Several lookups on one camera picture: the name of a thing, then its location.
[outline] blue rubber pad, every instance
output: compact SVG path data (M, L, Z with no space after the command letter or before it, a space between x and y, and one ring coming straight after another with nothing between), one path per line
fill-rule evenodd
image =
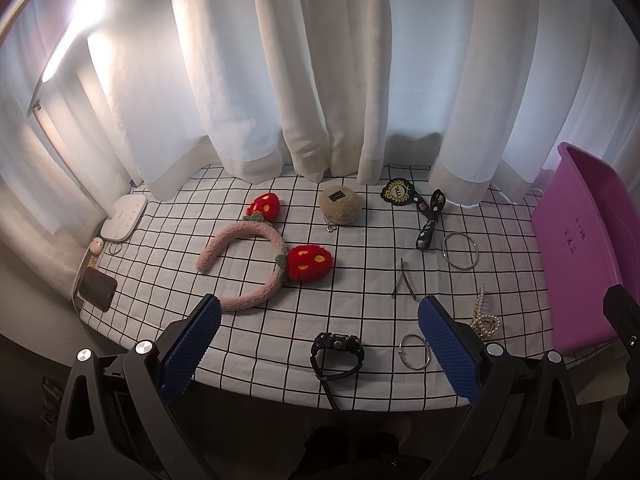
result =
M218 298L212 296L167 352L161 366L160 392L165 401L182 394L216 335L222 320Z
M418 306L418 325L455 393L475 403L481 390L478 363L430 298Z

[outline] pink tub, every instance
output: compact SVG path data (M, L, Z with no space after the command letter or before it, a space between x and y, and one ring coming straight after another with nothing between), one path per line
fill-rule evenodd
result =
M640 218L618 174L566 142L531 215L559 352L616 338L602 299L621 283L640 300Z

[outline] light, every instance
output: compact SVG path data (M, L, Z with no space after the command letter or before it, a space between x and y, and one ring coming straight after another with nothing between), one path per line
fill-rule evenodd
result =
M60 42L56 45L47 66L42 74L42 82L46 83L56 72L66 51L80 32L95 25L104 16L106 4L104 0L78 0L74 7L71 23L67 27Z

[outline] person's leg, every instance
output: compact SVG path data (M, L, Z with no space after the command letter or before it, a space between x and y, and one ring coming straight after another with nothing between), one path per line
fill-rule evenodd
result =
M404 413L389 417L377 433L358 445L361 460L378 458L383 454L396 455L411 433L411 419Z
M367 460L379 458L381 455L397 455L399 450L398 439L391 433L379 431L358 444L358 458Z
M305 442L305 455L289 479L308 476L345 464L349 458L348 437L335 426L323 426Z

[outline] white curtain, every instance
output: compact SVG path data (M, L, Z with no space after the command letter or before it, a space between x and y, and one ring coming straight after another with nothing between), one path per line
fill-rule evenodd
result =
M41 140L25 106L74 2L32 0L0 51L15 120ZM430 165L453 202L491 182L517 202L567 141L640 203L638 59L611 0L108 0L38 120L110 198L130 180L169 198L217 161L257 183L290 160L363 184Z
M47 136L62 140L74 165L111 203L131 180L141 182L86 43L73 46L70 62L42 86L40 110L29 111L74 1L31 0L0 47L0 237L67 298L104 212L81 191Z

